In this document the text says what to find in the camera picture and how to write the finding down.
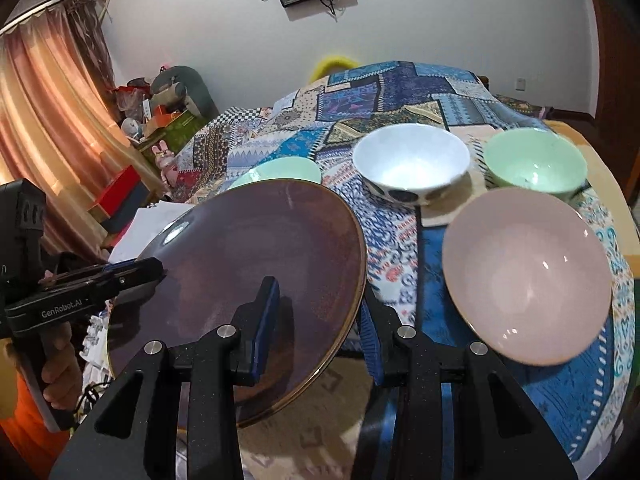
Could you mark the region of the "left hand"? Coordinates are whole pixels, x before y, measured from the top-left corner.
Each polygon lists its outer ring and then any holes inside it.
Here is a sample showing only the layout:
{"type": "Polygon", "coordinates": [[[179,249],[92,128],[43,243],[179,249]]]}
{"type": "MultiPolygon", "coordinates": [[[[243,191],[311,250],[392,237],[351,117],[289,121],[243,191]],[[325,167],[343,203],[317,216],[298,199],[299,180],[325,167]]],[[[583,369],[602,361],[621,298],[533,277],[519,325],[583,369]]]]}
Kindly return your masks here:
{"type": "Polygon", "coordinates": [[[44,400],[56,410],[72,412],[81,394],[82,374],[72,344],[70,323],[51,326],[42,336],[50,344],[47,363],[41,372],[41,378],[47,385],[44,400]]]}

